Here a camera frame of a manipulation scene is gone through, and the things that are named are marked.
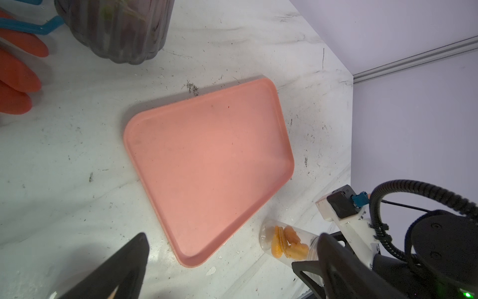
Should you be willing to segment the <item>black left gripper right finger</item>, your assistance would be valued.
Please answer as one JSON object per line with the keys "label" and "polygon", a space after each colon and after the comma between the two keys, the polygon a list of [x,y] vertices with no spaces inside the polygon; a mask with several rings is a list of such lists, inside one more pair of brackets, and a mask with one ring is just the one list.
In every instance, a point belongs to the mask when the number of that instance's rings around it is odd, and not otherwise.
{"label": "black left gripper right finger", "polygon": [[404,299],[405,296],[361,263],[329,234],[317,244],[320,276],[330,299]]}

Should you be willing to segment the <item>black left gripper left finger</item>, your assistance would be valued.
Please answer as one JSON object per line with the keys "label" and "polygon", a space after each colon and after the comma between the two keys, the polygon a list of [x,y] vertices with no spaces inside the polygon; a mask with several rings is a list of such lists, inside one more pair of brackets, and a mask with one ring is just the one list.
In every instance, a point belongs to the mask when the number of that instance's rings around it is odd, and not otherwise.
{"label": "black left gripper left finger", "polygon": [[137,299],[148,263],[149,242],[141,232],[61,299]]}

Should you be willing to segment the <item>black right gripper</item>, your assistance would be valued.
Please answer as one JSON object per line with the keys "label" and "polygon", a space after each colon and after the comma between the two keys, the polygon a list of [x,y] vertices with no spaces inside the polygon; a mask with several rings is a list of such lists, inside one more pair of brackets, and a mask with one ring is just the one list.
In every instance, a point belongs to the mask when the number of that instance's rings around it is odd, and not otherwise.
{"label": "black right gripper", "polygon": [[[342,233],[337,232],[329,235],[337,240],[342,247],[349,250],[352,255],[356,256],[349,245],[345,243]],[[400,291],[405,299],[445,299],[447,297],[446,288],[443,284],[436,280],[419,277],[406,263],[400,260],[379,254],[373,260],[373,267],[369,269]],[[324,281],[320,276],[319,259],[293,262],[292,270],[309,287],[317,299],[329,299],[325,292]]]}

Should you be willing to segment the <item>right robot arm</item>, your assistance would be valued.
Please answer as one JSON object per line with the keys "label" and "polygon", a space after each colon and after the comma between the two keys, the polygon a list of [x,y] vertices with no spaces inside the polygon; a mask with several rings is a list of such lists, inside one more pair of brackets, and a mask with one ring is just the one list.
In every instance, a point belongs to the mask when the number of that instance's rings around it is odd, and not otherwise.
{"label": "right robot arm", "polygon": [[317,259],[292,270],[318,299],[477,298],[477,224],[432,211],[409,227],[405,247],[405,261],[377,254],[365,265],[342,233],[321,234]]}

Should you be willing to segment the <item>orange cookies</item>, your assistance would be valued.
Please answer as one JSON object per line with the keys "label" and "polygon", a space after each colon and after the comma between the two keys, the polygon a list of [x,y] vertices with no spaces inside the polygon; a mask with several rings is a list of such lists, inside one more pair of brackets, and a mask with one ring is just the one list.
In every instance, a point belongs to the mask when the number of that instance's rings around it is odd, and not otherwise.
{"label": "orange cookies", "polygon": [[305,260],[309,254],[309,246],[301,242],[298,233],[290,226],[275,226],[271,240],[271,254],[279,259],[285,256],[294,261]]}

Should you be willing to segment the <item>clear plastic cookie jar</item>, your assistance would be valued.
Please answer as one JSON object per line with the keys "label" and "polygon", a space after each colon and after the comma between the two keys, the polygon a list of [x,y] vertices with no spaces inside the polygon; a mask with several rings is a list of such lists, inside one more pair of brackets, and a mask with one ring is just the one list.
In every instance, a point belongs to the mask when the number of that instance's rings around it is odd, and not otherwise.
{"label": "clear plastic cookie jar", "polygon": [[266,219],[259,233],[263,251],[290,267],[293,262],[318,260],[318,238],[315,234],[273,219]]}

